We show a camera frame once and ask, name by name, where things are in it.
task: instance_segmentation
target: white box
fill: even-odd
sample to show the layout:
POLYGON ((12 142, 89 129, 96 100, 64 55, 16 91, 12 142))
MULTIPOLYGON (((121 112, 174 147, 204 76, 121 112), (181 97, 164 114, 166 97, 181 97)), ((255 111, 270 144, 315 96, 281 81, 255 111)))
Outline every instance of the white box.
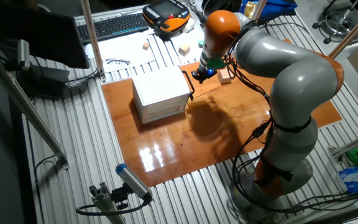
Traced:
POLYGON ((132 77, 134 101, 142 123, 185 111, 190 90, 180 67, 132 77))

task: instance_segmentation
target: white paper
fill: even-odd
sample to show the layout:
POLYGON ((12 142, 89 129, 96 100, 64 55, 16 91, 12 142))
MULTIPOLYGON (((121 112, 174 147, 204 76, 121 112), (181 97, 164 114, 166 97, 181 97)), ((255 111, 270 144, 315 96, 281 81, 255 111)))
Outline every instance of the white paper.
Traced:
MULTIPOLYGON (((150 48, 148 50, 143 49, 143 44, 148 43, 147 37, 148 34, 141 32, 98 42, 104 72, 112 72, 154 61, 152 50, 150 48), (123 62, 107 64, 106 59, 108 58, 130 61, 130 64, 127 65, 123 62)), ((91 44, 85 47, 85 52, 89 58, 94 58, 91 44)))
POLYGON ((187 61, 194 62, 194 59, 197 61, 200 59, 203 49, 198 47, 198 42, 204 40, 204 31, 198 23, 195 24, 193 30, 189 33, 184 32, 176 37, 172 37, 171 40, 182 63, 187 61), (179 48, 185 45, 190 46, 190 52, 186 56, 182 56, 179 54, 179 48))

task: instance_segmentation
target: orange wooden surface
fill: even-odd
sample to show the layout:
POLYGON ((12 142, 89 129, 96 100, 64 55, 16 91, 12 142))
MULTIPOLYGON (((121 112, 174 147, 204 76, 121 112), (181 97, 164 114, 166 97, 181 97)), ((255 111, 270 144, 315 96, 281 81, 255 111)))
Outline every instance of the orange wooden surface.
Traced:
MULTIPOLYGON (((192 63, 181 68, 190 74, 197 67, 192 63)), ((247 76, 270 93, 274 79, 247 76)), ((264 98, 238 79, 223 86, 217 76, 202 85, 192 83, 195 99, 189 100, 185 113, 148 124, 140 122, 132 79, 102 86, 124 161, 148 186, 233 158, 252 130, 269 118, 264 98)), ((330 101, 312 116, 319 127, 342 119, 330 101)), ((254 140, 245 151, 261 147, 254 140)))

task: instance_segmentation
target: computer monitor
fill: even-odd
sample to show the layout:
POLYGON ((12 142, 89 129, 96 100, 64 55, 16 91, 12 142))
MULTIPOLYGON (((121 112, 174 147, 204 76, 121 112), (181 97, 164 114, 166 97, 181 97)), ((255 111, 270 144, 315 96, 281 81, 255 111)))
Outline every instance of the computer monitor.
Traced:
POLYGON ((33 56, 90 67, 74 18, 0 2, 0 44, 17 46, 21 39, 33 56))

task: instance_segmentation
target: black keyboard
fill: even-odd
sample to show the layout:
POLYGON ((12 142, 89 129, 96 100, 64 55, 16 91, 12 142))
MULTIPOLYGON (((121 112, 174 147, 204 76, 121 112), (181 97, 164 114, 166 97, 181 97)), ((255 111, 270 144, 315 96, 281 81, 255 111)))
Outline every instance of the black keyboard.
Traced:
MULTIPOLYGON (((149 29, 149 25, 143 18, 142 13, 132 14, 128 16, 116 17, 105 21, 95 22, 94 28, 98 40, 107 40, 122 35, 142 32, 149 29)), ((84 44, 90 43, 90 37, 86 25, 78 26, 81 40, 84 44)))

